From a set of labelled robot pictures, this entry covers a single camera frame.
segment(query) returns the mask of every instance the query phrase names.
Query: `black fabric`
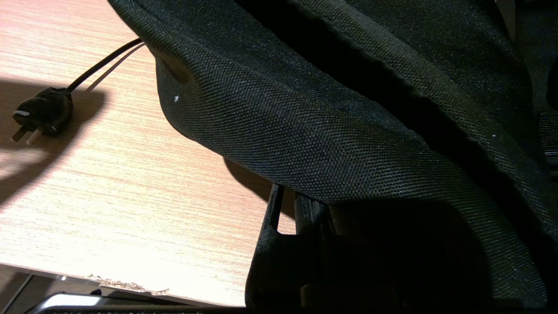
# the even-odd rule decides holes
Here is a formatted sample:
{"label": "black fabric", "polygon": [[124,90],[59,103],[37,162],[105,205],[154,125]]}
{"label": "black fabric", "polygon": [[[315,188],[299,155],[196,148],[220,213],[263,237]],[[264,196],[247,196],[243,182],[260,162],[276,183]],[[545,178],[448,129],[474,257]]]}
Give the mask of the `black fabric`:
{"label": "black fabric", "polygon": [[[400,277],[406,295],[420,296],[414,306],[556,305],[557,193],[536,121],[550,109],[539,105],[547,80],[530,76],[492,1],[110,2],[156,57],[173,127],[273,182],[381,221],[369,231],[389,240],[400,272],[414,270]],[[547,8],[542,20],[558,20]],[[541,32],[535,22],[518,21],[518,43]],[[540,34],[558,34],[551,27]],[[423,211],[439,231],[394,232]],[[444,242],[456,216],[480,256]],[[488,278],[455,275],[472,269]]]}

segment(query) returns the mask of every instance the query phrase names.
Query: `wood grain surface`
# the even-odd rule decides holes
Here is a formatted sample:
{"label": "wood grain surface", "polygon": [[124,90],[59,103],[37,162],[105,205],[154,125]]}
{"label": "wood grain surface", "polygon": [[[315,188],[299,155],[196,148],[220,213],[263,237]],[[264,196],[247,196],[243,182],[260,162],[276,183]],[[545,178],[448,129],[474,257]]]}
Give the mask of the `wood grain surface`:
{"label": "wood grain surface", "polygon": [[59,137],[9,140],[19,103],[134,38],[104,1],[0,0],[0,263],[244,305],[270,183],[169,125],[146,47],[73,94]]}

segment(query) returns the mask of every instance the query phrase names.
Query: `black power plug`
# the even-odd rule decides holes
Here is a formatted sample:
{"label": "black power plug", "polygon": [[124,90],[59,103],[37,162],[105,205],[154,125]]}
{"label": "black power plug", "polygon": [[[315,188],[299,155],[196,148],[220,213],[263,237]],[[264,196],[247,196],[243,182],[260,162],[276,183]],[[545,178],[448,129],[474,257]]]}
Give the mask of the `black power plug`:
{"label": "black power plug", "polygon": [[21,128],[12,136],[18,142],[27,132],[33,132],[28,145],[42,134],[57,135],[68,124],[74,104],[67,88],[49,87],[33,98],[24,101],[13,112],[13,119]]}

